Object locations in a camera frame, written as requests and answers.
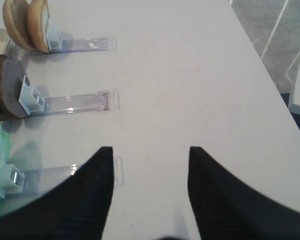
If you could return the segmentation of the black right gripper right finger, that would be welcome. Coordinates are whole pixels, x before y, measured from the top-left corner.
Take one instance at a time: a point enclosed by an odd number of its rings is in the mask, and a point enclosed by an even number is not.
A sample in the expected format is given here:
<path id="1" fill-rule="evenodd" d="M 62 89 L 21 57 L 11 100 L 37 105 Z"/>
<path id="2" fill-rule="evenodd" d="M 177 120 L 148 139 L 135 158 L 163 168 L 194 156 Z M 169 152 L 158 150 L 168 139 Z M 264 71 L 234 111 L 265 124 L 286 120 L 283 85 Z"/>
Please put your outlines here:
<path id="1" fill-rule="evenodd" d="M 300 213 L 251 188 L 203 148 L 189 150 L 187 190 L 202 240 L 300 240 Z"/>

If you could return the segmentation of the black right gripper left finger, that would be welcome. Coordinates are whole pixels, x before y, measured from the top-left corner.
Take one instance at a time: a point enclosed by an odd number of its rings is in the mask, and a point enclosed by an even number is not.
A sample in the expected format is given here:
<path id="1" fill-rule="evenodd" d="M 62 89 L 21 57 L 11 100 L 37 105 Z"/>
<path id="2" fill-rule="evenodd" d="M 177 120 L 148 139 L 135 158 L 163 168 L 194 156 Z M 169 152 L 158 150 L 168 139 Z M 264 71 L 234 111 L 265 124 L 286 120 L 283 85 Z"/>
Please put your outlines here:
<path id="1" fill-rule="evenodd" d="M 113 191 L 113 149 L 103 146 L 53 190 L 1 216 L 0 240 L 100 240 Z"/>

